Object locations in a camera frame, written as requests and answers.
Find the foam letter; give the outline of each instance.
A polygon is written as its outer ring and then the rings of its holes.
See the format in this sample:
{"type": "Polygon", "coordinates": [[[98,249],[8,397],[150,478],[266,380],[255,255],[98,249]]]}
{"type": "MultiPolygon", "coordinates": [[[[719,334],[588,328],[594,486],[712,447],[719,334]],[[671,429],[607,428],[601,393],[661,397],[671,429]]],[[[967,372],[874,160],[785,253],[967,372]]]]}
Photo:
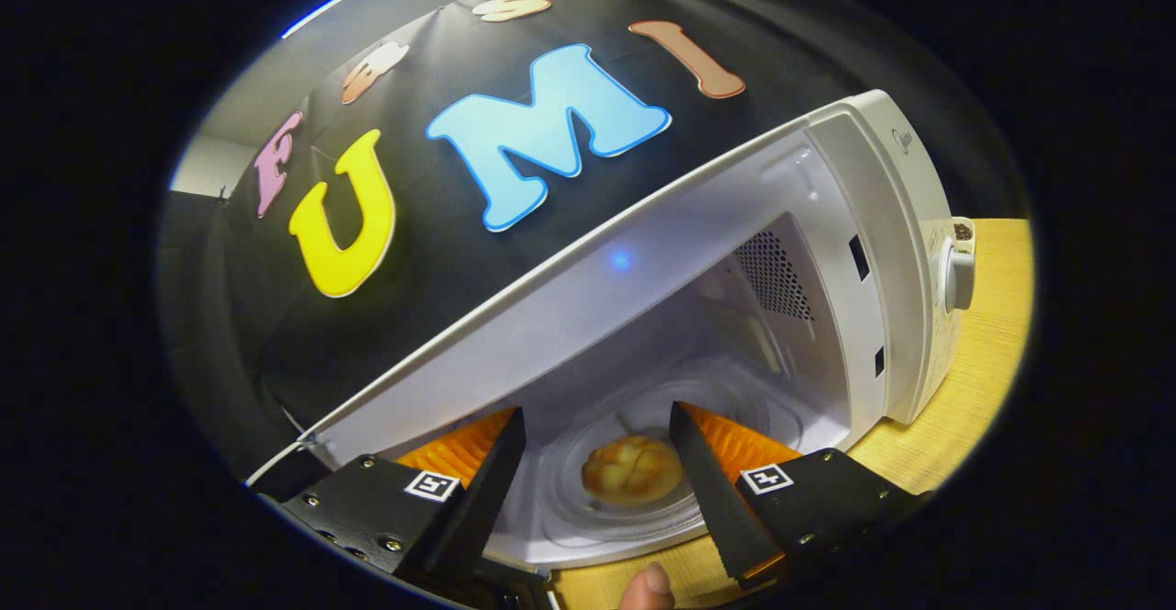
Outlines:
{"type": "Polygon", "coordinates": [[[381,74],[388,73],[392,66],[397,65],[400,59],[405,58],[407,53],[408,45],[400,46],[395,45],[395,42],[387,42],[373,49],[343,79],[343,103],[349,105],[355,102],[360,95],[363,95],[365,91],[368,91],[372,82],[381,74]]]}
{"type": "Polygon", "coordinates": [[[340,250],[327,224],[322,201],[327,183],[310,187],[290,216],[290,236],[298,237],[310,280],[325,296],[341,299],[350,295],[380,266],[392,242],[396,216],[392,188],[375,157],[379,129],[359,138],[335,162],[335,174],[346,174],[355,190],[363,229],[352,246],[340,250]]]}
{"type": "Polygon", "coordinates": [[[290,140],[289,133],[290,129],[298,128],[301,121],[302,112],[292,113],[253,160],[253,167],[258,170],[258,192],[261,193],[261,200],[258,201],[259,220],[266,216],[269,203],[273,203],[274,196],[278,196],[278,192],[281,192],[286,183],[286,172],[278,170],[278,165],[289,162],[290,150],[294,150],[294,141],[290,140]]]}
{"type": "Polygon", "coordinates": [[[668,53],[674,54],[694,78],[699,80],[699,91],[709,99],[730,99],[731,95],[742,94],[746,83],[736,74],[727,73],[719,61],[703,53],[702,48],[689,40],[682,28],[664,20],[635,21],[629,25],[629,31],[647,35],[657,41],[668,53]]]}
{"type": "Polygon", "coordinates": [[[587,45],[568,45],[535,59],[530,105],[467,95],[425,129],[429,140],[449,140],[466,161],[486,195],[487,229],[509,229],[547,199],[547,183],[519,175],[503,150],[573,177],[580,174],[573,112],[592,132],[588,148],[600,157],[622,154],[670,125],[668,112],[629,94],[590,53],[587,45]]]}
{"type": "Polygon", "coordinates": [[[546,11],[550,5],[548,0],[489,0],[476,5],[473,13],[485,21],[506,21],[546,11]]]}

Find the letter m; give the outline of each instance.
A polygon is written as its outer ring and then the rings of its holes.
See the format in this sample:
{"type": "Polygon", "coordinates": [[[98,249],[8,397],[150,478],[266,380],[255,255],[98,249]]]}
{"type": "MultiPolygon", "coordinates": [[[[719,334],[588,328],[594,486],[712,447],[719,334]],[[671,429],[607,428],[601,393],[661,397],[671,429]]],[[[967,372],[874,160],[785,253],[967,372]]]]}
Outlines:
{"type": "Polygon", "coordinates": [[[552,49],[530,65],[532,103],[467,95],[433,119],[426,136],[449,140],[486,195],[482,223],[509,229],[547,199],[542,179],[524,179],[505,150],[555,174],[580,174],[572,115],[588,126],[588,148],[613,157],[668,128],[670,115],[629,94],[595,61],[587,45],[552,49]]]}

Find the microwave vent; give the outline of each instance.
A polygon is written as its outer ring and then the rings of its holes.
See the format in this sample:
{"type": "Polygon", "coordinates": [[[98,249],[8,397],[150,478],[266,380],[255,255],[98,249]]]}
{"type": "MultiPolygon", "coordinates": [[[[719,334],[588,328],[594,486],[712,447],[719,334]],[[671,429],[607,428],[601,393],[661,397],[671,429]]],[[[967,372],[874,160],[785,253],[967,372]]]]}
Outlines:
{"type": "Polygon", "coordinates": [[[808,299],[799,276],[793,272],[788,253],[780,246],[780,237],[771,230],[760,230],[748,242],[735,249],[735,260],[743,268],[748,282],[768,311],[788,314],[801,321],[811,321],[808,299]]]}

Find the wooden table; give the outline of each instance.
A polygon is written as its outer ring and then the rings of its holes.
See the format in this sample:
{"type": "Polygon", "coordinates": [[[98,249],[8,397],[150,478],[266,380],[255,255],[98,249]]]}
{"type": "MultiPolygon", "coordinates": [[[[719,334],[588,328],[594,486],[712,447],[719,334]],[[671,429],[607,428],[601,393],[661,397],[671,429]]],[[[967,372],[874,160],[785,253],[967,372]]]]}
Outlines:
{"type": "MultiPolygon", "coordinates": [[[[962,316],[951,370],[911,425],[883,418],[849,448],[855,460],[907,491],[943,483],[988,429],[1017,371],[1033,308],[1033,244],[1024,220],[977,220],[976,288],[962,316]]],[[[709,536],[632,559],[553,572],[564,610],[616,608],[639,571],[660,562],[677,608],[740,596],[709,536]]]]}

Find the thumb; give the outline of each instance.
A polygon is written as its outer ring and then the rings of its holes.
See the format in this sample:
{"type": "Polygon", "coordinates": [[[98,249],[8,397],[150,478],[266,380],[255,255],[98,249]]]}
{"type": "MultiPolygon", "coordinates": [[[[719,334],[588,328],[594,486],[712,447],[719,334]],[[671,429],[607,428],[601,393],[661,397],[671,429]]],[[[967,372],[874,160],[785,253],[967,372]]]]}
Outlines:
{"type": "Polygon", "coordinates": [[[673,606],[669,576],[661,564],[654,562],[629,581],[617,610],[673,610],[673,606]]]}

